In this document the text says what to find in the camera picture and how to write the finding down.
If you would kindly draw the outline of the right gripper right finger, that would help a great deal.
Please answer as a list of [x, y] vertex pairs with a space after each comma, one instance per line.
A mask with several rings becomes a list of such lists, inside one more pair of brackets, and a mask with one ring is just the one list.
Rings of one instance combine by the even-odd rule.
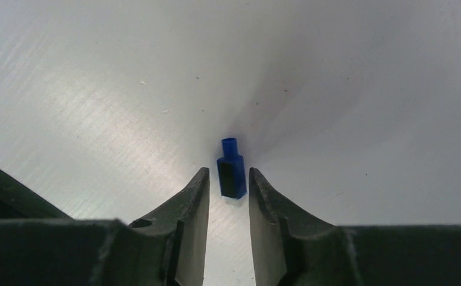
[[257, 285], [461, 285], [461, 225], [336, 226], [249, 172]]

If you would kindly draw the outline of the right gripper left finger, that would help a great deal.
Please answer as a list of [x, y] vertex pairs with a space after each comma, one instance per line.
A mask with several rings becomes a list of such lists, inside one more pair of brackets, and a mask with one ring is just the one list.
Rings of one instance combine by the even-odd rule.
[[202, 285], [209, 169], [146, 215], [76, 220], [0, 169], [0, 285]]

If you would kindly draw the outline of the blue pen cap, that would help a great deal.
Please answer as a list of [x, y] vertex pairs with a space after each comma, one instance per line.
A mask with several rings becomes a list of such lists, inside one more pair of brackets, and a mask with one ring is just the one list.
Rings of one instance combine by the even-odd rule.
[[216, 161], [221, 195], [239, 200], [247, 193], [243, 156], [236, 138], [222, 139], [221, 144], [222, 157]]

